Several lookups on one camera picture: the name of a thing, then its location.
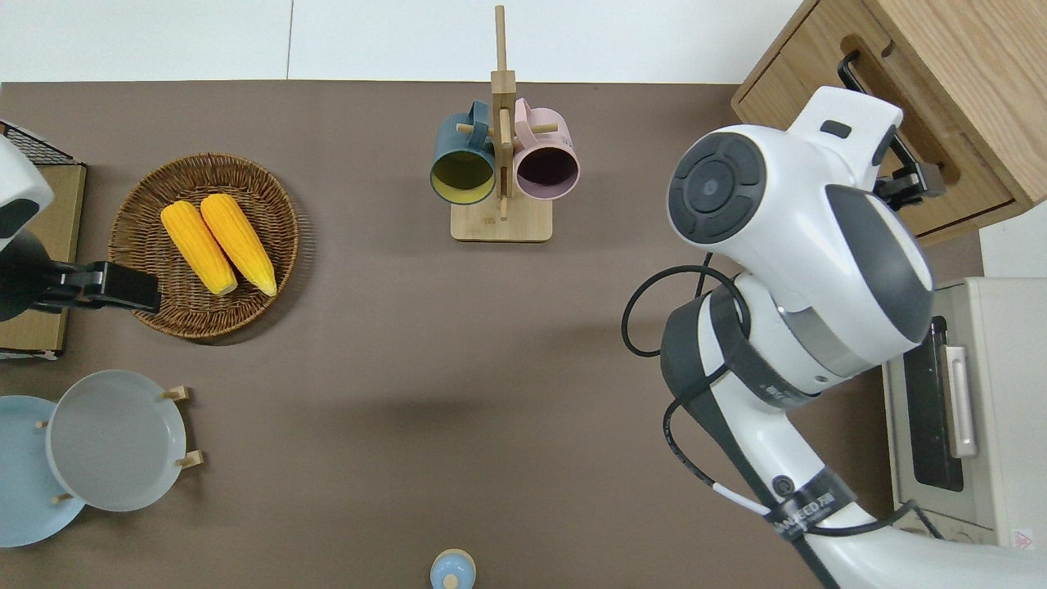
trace mug handle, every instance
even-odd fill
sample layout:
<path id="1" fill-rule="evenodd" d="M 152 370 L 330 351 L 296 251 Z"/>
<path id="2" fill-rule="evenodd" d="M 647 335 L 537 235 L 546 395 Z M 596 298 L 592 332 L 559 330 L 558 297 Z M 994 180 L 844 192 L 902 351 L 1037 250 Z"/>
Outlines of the mug handle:
<path id="1" fill-rule="evenodd" d="M 487 141 L 488 120 L 491 117 L 491 107 L 482 100 L 472 100 L 472 108 L 469 109 L 469 123 L 472 124 L 472 132 L 469 133 L 469 146 L 475 150 L 484 149 Z"/>
<path id="2" fill-rule="evenodd" d="M 538 138 L 534 136 L 534 131 L 531 130 L 531 105 L 527 104 L 527 98 L 516 98 L 516 115 L 513 120 L 513 130 L 516 131 L 516 137 L 520 140 L 524 149 L 527 149 L 538 142 Z"/>

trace plate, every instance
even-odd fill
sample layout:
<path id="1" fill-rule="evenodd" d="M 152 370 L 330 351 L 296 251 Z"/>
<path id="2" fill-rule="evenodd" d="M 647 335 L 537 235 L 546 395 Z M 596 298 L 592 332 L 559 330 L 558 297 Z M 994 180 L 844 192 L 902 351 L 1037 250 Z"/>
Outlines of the plate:
<path id="1" fill-rule="evenodd" d="M 280 181 L 258 163 L 233 155 L 176 159 L 138 182 L 116 212 L 109 235 L 110 260 L 159 279 L 160 313 L 134 313 L 153 330 L 185 340 L 217 338 L 248 325 L 276 300 L 239 272 L 237 289 L 215 296 L 163 228 L 160 211 L 168 204 L 187 200 L 199 207 L 207 195 L 219 191 L 237 201 L 262 241 L 276 273 L 276 297 L 287 284 L 298 254 L 298 220 Z"/>
<path id="2" fill-rule="evenodd" d="M 133 512 L 171 489 L 185 457 L 185 425 L 163 388 L 126 370 L 85 377 L 47 427 L 47 461 L 67 492 L 108 512 Z"/>
<path id="3" fill-rule="evenodd" d="M 54 404 L 22 395 L 0 398 L 0 548 L 40 542 L 69 525 L 84 502 L 51 503 L 65 493 L 47 463 L 47 433 Z"/>

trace corn cob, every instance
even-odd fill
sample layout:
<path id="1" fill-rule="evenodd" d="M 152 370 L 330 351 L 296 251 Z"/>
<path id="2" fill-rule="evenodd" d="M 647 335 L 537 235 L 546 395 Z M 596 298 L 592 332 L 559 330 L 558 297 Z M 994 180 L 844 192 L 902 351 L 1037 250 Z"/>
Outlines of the corn cob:
<path id="1" fill-rule="evenodd" d="M 221 297 L 237 287 L 237 277 L 232 275 L 229 262 L 196 206 L 186 200 L 178 200 L 160 211 L 160 222 L 207 290 Z"/>
<path id="2" fill-rule="evenodd" d="M 237 201 L 227 194 L 213 194 L 200 203 L 200 211 L 240 273 L 268 296 L 275 297 L 276 275 L 272 262 Z"/>

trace wicker basket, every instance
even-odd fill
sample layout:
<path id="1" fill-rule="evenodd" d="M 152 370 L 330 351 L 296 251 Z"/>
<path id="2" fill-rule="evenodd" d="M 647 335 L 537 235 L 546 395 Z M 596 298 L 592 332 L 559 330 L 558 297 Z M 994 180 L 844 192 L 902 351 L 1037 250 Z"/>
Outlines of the wicker basket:
<path id="1" fill-rule="evenodd" d="M 298 253 L 298 222 L 276 178 L 253 161 L 232 155 L 204 153 L 176 159 L 131 190 L 109 237 L 110 260 L 159 278 L 160 313 L 134 314 L 153 330 L 186 340 L 216 338 L 244 327 L 275 300 L 239 273 L 236 290 L 214 296 L 168 236 L 160 222 L 164 206 L 176 200 L 199 206 L 204 197 L 218 191 L 236 199 L 258 232 L 276 272 L 277 297 L 287 284 Z"/>

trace pink mug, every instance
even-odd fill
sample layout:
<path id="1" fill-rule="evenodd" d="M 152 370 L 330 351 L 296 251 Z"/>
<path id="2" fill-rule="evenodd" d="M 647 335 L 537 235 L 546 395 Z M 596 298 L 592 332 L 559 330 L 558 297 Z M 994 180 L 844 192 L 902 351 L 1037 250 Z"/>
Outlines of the pink mug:
<path id="1" fill-rule="evenodd" d="M 532 130 L 547 123 L 556 123 L 556 131 Z M 549 108 L 531 108 L 526 99 L 517 98 L 513 126 L 519 141 L 514 145 L 513 176 L 520 191 L 543 200 L 571 191 L 578 183 L 578 156 L 560 113 Z"/>

